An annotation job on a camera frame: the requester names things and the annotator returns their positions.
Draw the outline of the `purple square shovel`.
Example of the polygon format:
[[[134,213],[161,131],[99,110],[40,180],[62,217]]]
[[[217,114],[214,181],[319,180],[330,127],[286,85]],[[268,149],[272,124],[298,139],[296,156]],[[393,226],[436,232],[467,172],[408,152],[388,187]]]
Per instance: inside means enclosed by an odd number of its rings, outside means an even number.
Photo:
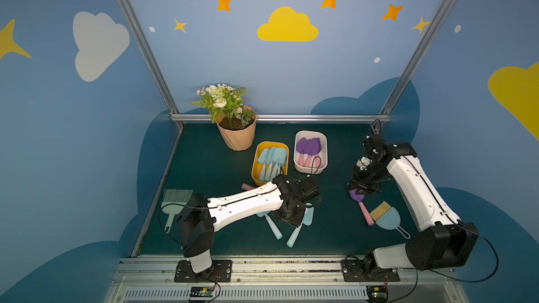
[[[314,139],[314,142],[316,144],[316,150],[314,150],[314,154],[313,154],[312,167],[318,169],[321,165],[321,157],[320,157],[321,140],[319,137],[316,137]]]
[[[362,193],[357,189],[352,189],[349,191],[349,195],[352,198],[352,200],[358,203],[368,226],[373,226],[375,224],[375,221],[373,220],[373,218],[371,217],[371,214],[369,213],[369,211],[367,210],[366,206],[363,203],[363,200],[365,198],[365,193]]]

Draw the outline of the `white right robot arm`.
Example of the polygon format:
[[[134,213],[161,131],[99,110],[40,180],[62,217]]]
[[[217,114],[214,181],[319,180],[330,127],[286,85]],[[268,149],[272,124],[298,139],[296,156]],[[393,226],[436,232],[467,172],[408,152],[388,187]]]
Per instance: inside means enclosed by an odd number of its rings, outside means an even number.
[[[381,135],[370,135],[363,141],[363,148],[365,155],[357,161],[348,184],[350,196],[362,203],[365,195],[379,192],[382,182],[393,179],[419,230],[413,237],[401,228],[396,208],[386,202],[372,211],[361,205],[367,223],[400,231],[406,239],[403,244],[367,252],[366,271],[464,266],[479,238],[477,227],[462,222],[442,199],[422,169],[413,147],[408,142],[390,143]]]

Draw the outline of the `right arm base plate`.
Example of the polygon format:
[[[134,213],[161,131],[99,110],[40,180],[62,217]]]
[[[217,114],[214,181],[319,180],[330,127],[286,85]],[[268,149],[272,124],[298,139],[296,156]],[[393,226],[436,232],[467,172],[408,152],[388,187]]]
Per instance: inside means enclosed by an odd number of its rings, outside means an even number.
[[[342,276],[345,282],[393,283],[400,282],[399,274],[394,269],[382,269],[374,261],[357,259],[341,260]]]

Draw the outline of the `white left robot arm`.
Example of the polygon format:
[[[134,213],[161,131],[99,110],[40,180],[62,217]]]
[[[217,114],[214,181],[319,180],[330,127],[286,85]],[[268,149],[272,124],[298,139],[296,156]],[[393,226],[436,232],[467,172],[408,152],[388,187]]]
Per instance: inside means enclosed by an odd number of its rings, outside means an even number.
[[[278,175],[257,188],[238,194],[208,198],[198,193],[191,197],[178,218],[183,256],[194,273],[212,267],[211,248],[215,233],[236,221],[258,213],[271,212],[277,219],[300,227],[311,200],[321,190],[313,177],[296,180]]]

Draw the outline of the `light blue pointed shovel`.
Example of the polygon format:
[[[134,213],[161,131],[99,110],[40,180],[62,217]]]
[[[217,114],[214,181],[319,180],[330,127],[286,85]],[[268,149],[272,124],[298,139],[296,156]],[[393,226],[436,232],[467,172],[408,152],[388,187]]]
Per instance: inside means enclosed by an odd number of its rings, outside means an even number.
[[[261,152],[261,155],[259,156],[258,158],[258,163],[262,166],[262,169],[261,169],[261,172],[259,174],[259,181],[261,182],[264,182],[265,181],[265,174],[266,174],[266,166],[267,166],[267,161],[268,161],[268,154],[269,154],[269,151],[270,149],[269,148],[265,148],[262,152]]]
[[[286,242],[286,245],[289,247],[289,248],[293,248],[299,234],[300,234],[300,231],[301,229],[304,227],[304,226],[307,226],[309,227],[311,224],[312,224],[312,221],[313,221],[313,217],[314,217],[314,208],[313,207],[310,207],[310,208],[307,208],[305,210],[305,214],[304,214],[304,217],[303,217],[303,221],[300,223],[300,226],[299,227],[296,227],[292,234],[290,235],[288,241]]]

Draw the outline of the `yellow plastic storage box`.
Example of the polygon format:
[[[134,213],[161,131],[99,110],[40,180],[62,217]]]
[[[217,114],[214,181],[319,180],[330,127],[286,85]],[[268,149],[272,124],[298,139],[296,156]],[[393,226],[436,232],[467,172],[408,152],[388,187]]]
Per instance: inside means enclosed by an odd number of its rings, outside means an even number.
[[[265,141],[255,151],[251,177],[258,186],[264,185],[278,175],[287,175],[289,148],[284,143]]]

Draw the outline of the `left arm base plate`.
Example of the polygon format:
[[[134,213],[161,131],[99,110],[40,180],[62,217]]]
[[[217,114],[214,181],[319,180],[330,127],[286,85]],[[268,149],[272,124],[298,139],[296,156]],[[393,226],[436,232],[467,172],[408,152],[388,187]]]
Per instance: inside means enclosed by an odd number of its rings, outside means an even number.
[[[213,260],[207,270],[197,274],[192,270],[190,261],[181,260],[177,264],[173,280],[175,283],[230,283],[231,275],[231,260]]]

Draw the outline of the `purple pointed shovel pink handle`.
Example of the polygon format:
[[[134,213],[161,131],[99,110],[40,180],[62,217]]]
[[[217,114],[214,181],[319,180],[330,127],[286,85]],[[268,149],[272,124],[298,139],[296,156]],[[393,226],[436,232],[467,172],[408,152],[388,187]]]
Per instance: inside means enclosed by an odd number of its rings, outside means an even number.
[[[302,137],[296,143],[296,152],[298,153],[297,164],[299,166],[304,166],[304,154],[305,154],[305,146],[307,145],[307,142],[308,140],[305,137]]]

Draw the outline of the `white plastic storage box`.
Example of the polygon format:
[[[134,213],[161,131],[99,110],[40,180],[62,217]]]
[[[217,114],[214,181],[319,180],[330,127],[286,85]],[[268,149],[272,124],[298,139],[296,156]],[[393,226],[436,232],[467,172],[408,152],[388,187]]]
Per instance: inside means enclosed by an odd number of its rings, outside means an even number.
[[[295,169],[309,175],[321,174],[328,166],[328,142],[323,133],[301,130],[296,133],[293,162]]]

